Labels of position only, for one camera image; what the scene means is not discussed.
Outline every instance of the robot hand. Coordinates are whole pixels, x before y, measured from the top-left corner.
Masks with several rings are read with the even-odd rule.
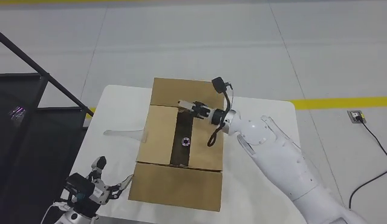
[[[92,171],[87,177],[74,173],[66,179],[64,188],[69,192],[66,205],[56,202],[54,206],[60,209],[66,207],[67,212],[56,224],[92,224],[98,218],[96,212],[101,205],[120,197],[131,183],[133,175],[116,185],[105,185],[101,179],[105,165],[106,158],[98,157],[91,165]]]
[[[217,92],[227,96],[226,87],[230,84],[219,78],[213,84]],[[262,116],[259,120],[242,120],[241,115],[231,109],[229,100],[225,111],[183,100],[179,101],[179,106],[197,118],[218,125],[218,129],[229,136],[237,134],[246,153],[268,180],[293,202],[308,224],[366,224],[355,212],[339,204],[319,183],[308,169],[301,149],[272,118]]]

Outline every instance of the dark slot opening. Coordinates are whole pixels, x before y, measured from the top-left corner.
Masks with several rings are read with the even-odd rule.
[[[187,139],[191,139],[193,122],[194,116],[190,112],[183,111],[177,113],[174,144],[171,152],[171,165],[188,166],[190,144],[183,146],[182,141],[186,140],[186,143]]]

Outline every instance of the metal pole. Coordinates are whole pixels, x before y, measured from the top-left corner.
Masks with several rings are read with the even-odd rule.
[[[52,83],[58,90],[63,94],[69,97],[75,104],[80,108],[85,110],[90,116],[93,116],[94,113],[84,105],[80,100],[77,99],[73,94],[71,94],[63,85],[61,85],[56,79],[54,79],[49,73],[47,73],[41,66],[35,63],[32,58],[25,54],[18,46],[16,46],[11,40],[9,40],[4,34],[0,32],[0,42],[3,43],[9,50],[26,62],[31,68],[35,69],[39,74],[46,77],[50,83]]]

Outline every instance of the white cable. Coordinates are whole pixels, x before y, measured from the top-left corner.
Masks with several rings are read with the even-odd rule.
[[[47,208],[46,213],[44,214],[43,219],[42,219],[42,221],[41,221],[41,224],[43,224],[43,221],[44,221],[44,219],[46,218],[48,211],[49,211],[49,210],[51,209],[51,207],[53,207],[53,206],[54,206],[54,204],[50,205],[50,206]]]
[[[90,224],[94,224],[96,220],[98,220],[99,216],[96,215],[95,217],[92,217],[91,218],[91,223]]]
[[[53,206],[58,207],[61,211],[69,211],[71,209],[71,207],[67,205],[67,202],[54,202]]]

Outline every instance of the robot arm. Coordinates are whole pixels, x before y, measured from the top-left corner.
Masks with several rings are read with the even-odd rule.
[[[217,79],[217,84],[222,84],[223,80],[219,82]],[[225,93],[226,86],[214,84],[214,87],[222,88],[221,92]],[[242,120],[241,115],[230,107],[226,111],[214,110],[201,102],[192,104],[180,100],[179,106],[193,112],[195,117],[219,125],[218,129],[229,136],[237,134],[246,153],[268,180],[294,203],[308,224],[366,224],[355,212],[339,204],[319,183],[308,169],[301,149],[272,118],[262,116],[259,120]]]

